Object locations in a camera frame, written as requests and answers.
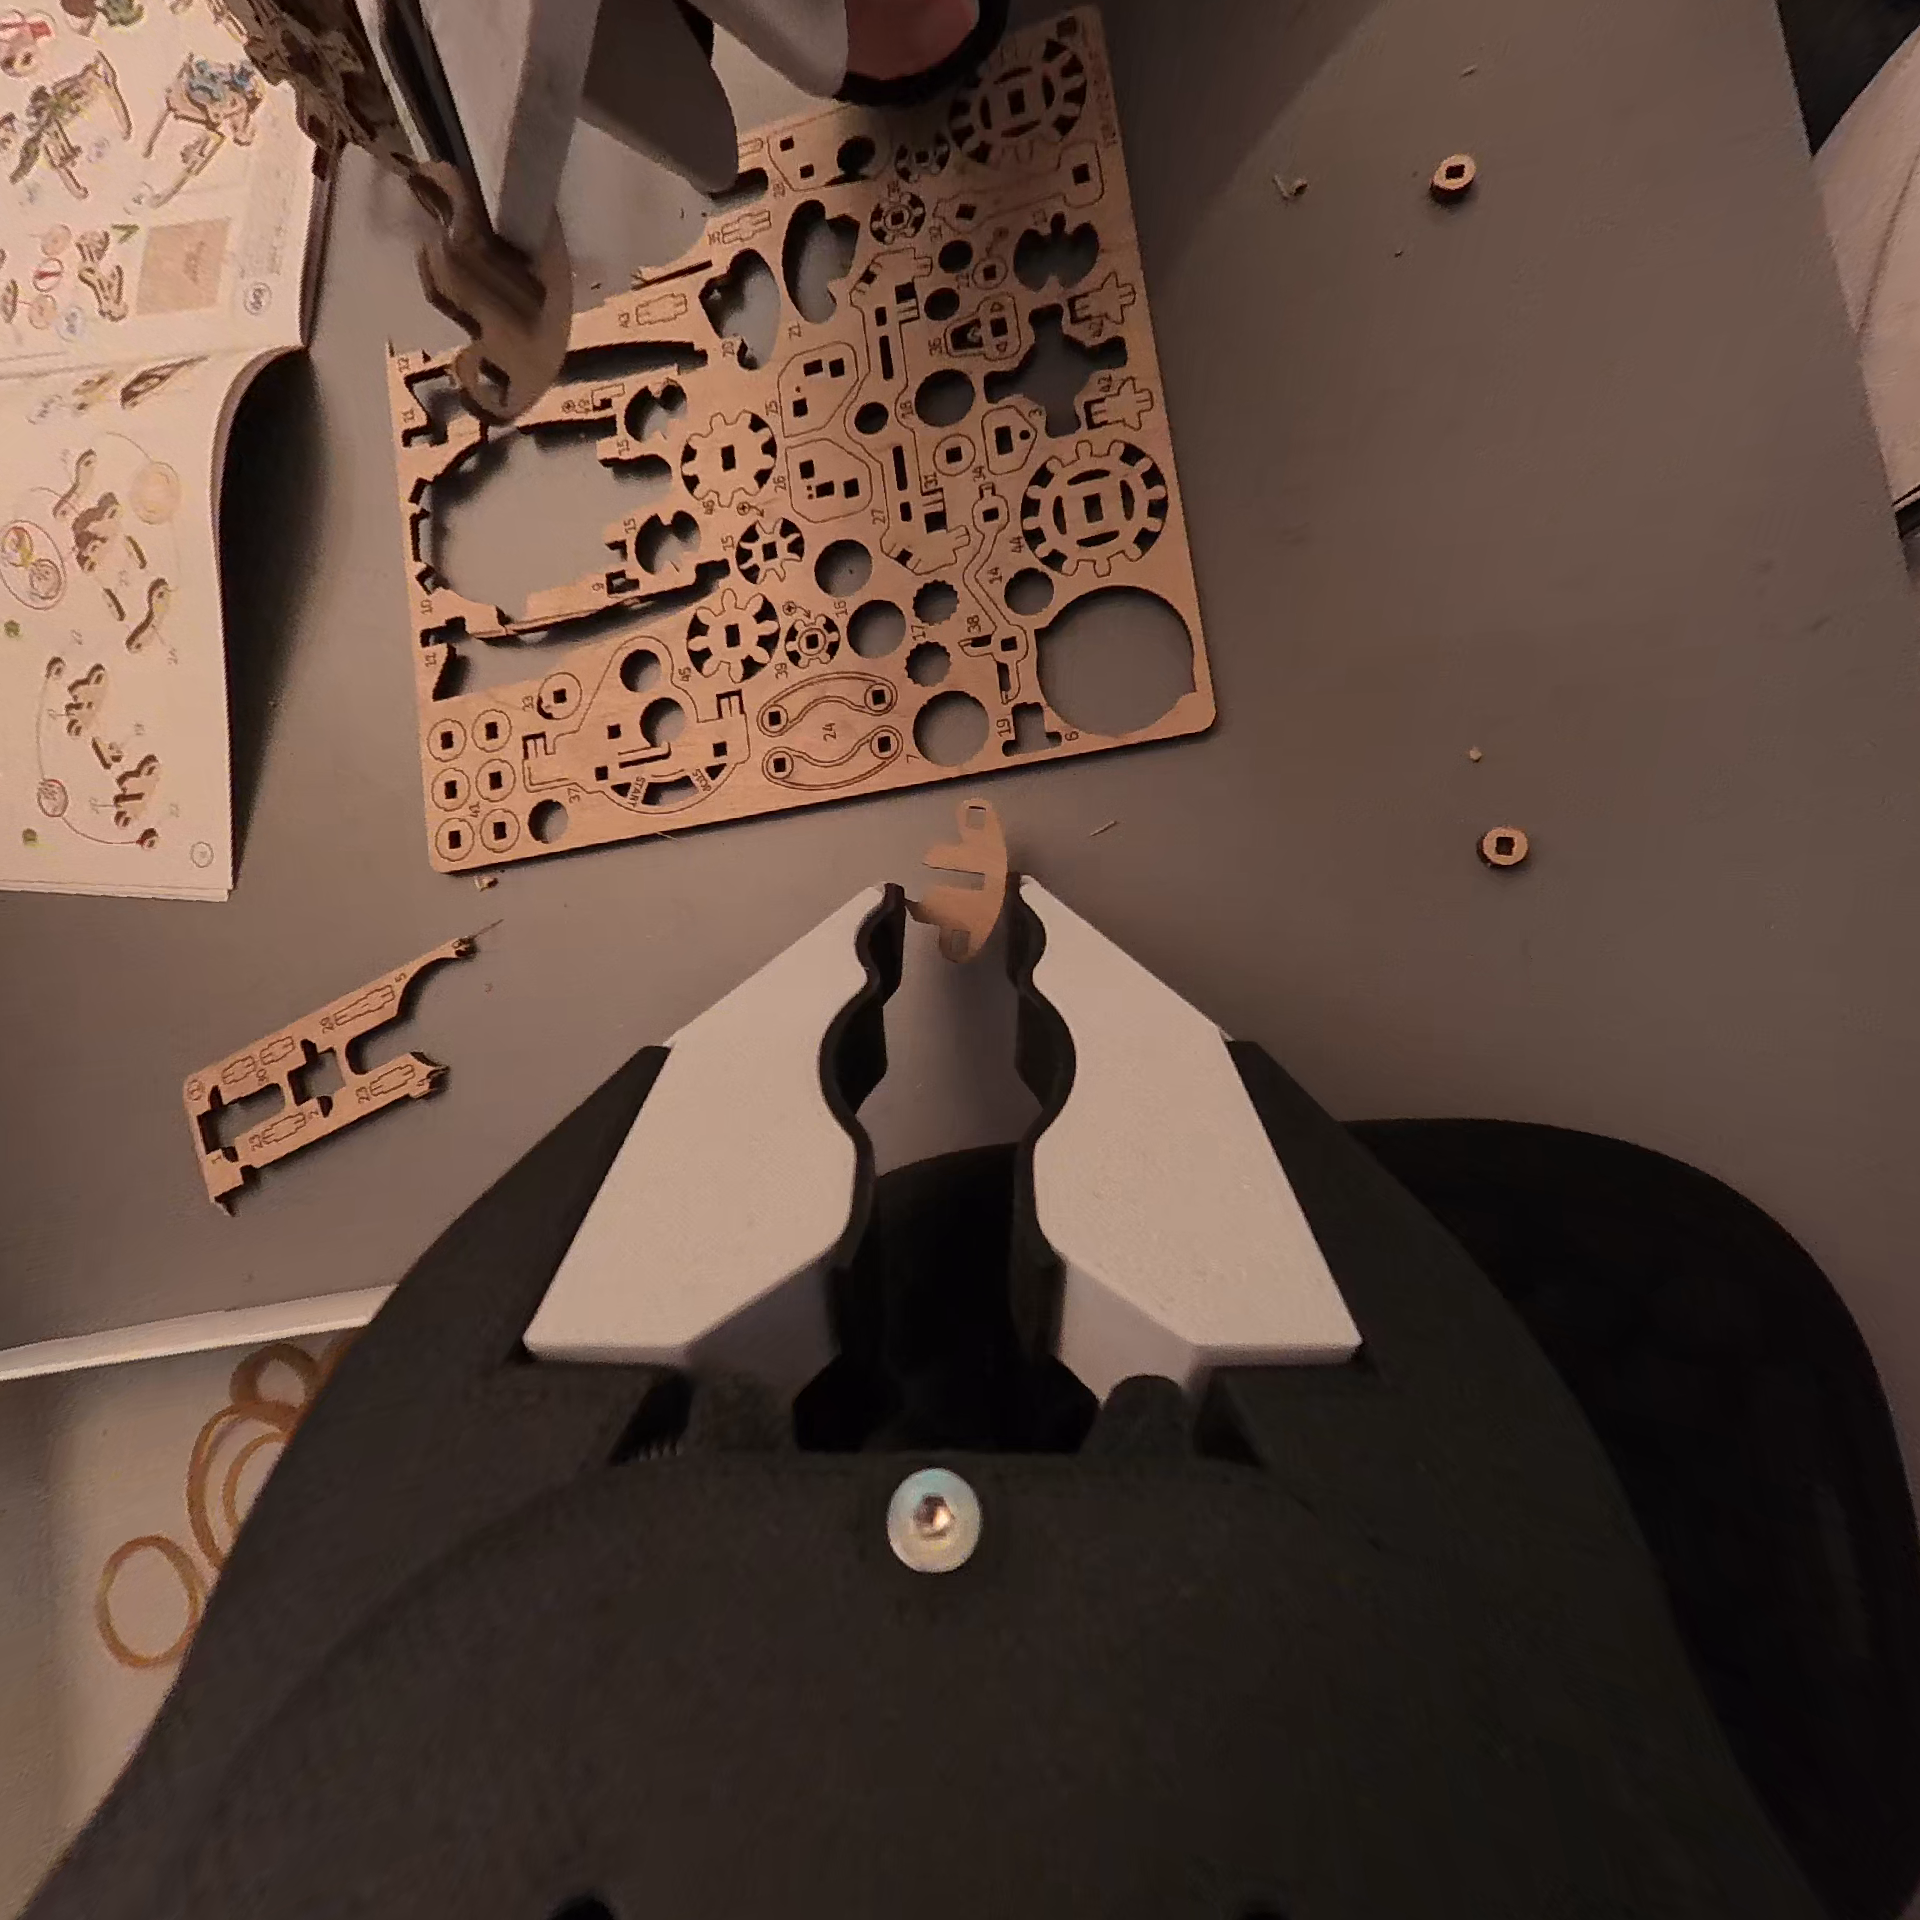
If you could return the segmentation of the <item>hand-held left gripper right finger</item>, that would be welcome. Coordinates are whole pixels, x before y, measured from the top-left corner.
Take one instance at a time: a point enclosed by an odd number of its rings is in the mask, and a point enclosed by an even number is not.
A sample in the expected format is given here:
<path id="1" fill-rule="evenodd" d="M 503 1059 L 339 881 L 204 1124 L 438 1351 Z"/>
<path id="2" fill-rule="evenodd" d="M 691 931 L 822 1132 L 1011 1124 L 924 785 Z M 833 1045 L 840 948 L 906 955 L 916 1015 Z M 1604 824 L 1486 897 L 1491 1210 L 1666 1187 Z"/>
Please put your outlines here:
<path id="1" fill-rule="evenodd" d="M 1221 1368 L 1328 1366 L 1362 1343 L 1224 1029 L 1036 877 L 1031 985 L 1069 1042 L 1032 1148 L 1062 1269 L 1055 1349 L 1097 1398 Z"/>

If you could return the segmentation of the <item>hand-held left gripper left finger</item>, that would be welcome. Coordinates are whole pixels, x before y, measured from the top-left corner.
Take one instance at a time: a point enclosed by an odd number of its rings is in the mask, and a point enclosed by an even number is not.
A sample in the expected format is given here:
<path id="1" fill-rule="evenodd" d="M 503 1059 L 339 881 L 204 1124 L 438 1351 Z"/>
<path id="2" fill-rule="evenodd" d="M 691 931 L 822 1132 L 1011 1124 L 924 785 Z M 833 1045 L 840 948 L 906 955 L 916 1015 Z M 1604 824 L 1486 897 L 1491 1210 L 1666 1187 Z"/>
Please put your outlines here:
<path id="1" fill-rule="evenodd" d="M 524 1341 L 543 1359 L 821 1373 L 875 1196 L 904 893 L 876 884 L 672 1034 Z"/>

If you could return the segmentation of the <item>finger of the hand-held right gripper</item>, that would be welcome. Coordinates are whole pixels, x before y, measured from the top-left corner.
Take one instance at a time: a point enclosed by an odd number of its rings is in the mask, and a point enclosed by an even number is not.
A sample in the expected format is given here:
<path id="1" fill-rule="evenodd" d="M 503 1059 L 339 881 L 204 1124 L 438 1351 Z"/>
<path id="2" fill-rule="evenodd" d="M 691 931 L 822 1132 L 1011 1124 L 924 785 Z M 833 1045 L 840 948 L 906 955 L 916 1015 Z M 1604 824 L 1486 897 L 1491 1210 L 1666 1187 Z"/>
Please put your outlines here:
<path id="1" fill-rule="evenodd" d="M 362 1 L 397 114 L 392 165 L 450 164 L 485 227 L 530 265 L 561 197 L 590 60 L 586 1 Z"/>

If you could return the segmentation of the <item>wooden model assembly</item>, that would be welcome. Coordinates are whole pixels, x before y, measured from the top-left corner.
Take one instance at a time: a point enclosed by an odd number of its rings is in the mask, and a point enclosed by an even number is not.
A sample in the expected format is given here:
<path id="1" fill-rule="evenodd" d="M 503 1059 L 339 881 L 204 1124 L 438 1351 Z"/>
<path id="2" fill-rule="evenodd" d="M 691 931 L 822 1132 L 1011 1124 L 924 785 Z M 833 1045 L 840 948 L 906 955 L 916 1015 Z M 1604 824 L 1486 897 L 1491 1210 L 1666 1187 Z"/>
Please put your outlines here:
<path id="1" fill-rule="evenodd" d="M 226 11 L 263 75 L 292 88 L 319 175 L 356 147 L 407 181 L 428 218 L 423 290 L 469 337 L 452 362 L 460 392 L 485 420 L 524 415 L 565 366 L 565 238 L 552 227 L 528 253 L 494 231 L 421 4 L 230 1 Z"/>

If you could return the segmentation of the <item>small wooden model part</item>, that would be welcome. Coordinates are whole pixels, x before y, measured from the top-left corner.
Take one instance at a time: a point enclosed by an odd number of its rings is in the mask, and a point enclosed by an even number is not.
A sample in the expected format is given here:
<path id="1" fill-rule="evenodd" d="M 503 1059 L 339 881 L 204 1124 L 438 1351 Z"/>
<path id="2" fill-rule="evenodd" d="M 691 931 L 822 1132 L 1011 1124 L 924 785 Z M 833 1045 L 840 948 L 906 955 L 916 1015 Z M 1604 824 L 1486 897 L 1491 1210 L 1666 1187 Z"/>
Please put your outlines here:
<path id="1" fill-rule="evenodd" d="M 944 960 L 969 963 L 980 958 L 998 926 L 1011 875 L 994 804 L 964 798 L 953 831 L 927 847 L 923 865 L 920 892 L 909 897 L 909 913 L 934 930 Z"/>

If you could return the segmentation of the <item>person's right hand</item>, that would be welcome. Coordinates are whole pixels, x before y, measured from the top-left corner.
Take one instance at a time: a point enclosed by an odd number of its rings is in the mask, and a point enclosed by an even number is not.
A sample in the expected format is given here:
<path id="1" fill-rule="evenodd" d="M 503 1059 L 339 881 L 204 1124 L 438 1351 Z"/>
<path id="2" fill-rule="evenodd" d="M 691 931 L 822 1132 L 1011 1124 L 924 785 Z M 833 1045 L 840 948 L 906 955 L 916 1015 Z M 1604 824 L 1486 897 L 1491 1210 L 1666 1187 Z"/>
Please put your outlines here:
<path id="1" fill-rule="evenodd" d="M 909 83 L 997 45 L 1006 1 L 845 1 L 849 83 Z"/>

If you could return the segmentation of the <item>small wooden sheet fragment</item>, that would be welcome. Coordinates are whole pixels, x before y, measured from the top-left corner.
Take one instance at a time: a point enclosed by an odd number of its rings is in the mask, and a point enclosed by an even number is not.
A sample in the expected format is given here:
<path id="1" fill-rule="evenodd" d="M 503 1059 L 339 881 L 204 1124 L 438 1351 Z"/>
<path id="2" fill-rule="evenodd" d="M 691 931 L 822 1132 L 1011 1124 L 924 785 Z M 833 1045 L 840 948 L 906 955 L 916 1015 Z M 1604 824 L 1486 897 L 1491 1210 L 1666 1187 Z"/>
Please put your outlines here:
<path id="1" fill-rule="evenodd" d="M 441 1092 L 447 1067 L 421 1051 L 362 1067 L 354 1049 L 407 1013 L 424 974 L 465 961 L 476 948 L 472 931 L 443 941 L 191 1071 L 183 1108 L 209 1202 L 229 1210 L 267 1168 L 388 1108 Z"/>

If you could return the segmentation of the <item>large laser-cut wooden sheet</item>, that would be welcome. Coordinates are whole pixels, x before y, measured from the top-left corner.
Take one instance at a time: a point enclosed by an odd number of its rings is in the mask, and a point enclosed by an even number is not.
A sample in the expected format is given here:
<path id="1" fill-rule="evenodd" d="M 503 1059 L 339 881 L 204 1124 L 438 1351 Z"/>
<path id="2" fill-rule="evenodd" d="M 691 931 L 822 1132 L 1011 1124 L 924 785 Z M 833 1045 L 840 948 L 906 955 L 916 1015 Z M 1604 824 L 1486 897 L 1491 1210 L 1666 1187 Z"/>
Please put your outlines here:
<path id="1" fill-rule="evenodd" d="M 388 351 L 430 865 L 471 877 L 1204 733 L 1216 720 L 1101 11 L 912 110 L 742 135 L 744 184 L 485 420 Z M 510 436 L 656 494 L 516 617 L 435 556 Z"/>

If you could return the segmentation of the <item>pile of rubber bands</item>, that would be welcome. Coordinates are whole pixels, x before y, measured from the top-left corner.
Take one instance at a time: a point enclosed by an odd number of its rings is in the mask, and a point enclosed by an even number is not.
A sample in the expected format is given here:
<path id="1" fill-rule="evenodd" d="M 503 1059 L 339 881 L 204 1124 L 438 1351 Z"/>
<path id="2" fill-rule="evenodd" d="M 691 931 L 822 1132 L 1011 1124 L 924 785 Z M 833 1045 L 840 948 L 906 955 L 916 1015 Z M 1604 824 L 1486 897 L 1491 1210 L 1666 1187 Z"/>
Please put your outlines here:
<path id="1" fill-rule="evenodd" d="M 254 1499 L 356 1339 L 353 1327 L 277 1339 L 234 1362 L 185 1451 L 181 1527 L 133 1534 L 100 1563 L 92 1620 L 113 1664 L 154 1672 L 183 1662 Z"/>

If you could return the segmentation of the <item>illustrated instruction booklet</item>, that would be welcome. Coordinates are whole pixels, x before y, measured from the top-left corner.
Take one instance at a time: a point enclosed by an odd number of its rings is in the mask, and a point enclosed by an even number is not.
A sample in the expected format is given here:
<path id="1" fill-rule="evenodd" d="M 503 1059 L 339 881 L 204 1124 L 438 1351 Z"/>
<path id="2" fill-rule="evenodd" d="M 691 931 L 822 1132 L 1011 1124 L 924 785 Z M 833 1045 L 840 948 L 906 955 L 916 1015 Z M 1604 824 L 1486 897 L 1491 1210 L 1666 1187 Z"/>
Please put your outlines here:
<path id="1" fill-rule="evenodd" d="M 6 890 L 230 893 L 223 476 L 315 165 L 237 4 L 2 6 Z"/>

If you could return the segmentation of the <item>white cardboard box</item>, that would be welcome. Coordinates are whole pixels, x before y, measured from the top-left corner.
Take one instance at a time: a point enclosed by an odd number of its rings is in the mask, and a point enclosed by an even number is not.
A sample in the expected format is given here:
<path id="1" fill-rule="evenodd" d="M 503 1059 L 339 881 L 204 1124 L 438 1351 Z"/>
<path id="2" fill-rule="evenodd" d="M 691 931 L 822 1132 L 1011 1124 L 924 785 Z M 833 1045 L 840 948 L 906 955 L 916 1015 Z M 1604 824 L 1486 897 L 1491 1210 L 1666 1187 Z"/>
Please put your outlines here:
<path id="1" fill-rule="evenodd" d="M 109 1550 L 133 1534 L 181 1529 L 187 1448 L 223 1403 L 244 1351 L 277 1339 L 361 1333 L 369 1317 L 369 1307 L 354 1316 L 333 1309 L 317 1327 L 5 1383 L 5 1915 L 24 1910 L 85 1829 L 193 1650 L 177 1667 L 154 1672 L 109 1660 L 92 1620 Z"/>

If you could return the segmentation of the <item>white cloth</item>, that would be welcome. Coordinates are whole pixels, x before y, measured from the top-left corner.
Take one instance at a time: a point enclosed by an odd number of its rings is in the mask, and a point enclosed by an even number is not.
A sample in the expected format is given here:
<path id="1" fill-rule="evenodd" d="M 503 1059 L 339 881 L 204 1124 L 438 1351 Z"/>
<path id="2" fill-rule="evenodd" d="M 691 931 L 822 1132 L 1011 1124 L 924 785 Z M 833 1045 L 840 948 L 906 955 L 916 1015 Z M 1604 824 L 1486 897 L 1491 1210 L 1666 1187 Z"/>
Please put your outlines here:
<path id="1" fill-rule="evenodd" d="M 1909 582 L 1919 582 L 1919 36 L 1815 155 L 1823 212 L 1880 443 Z"/>

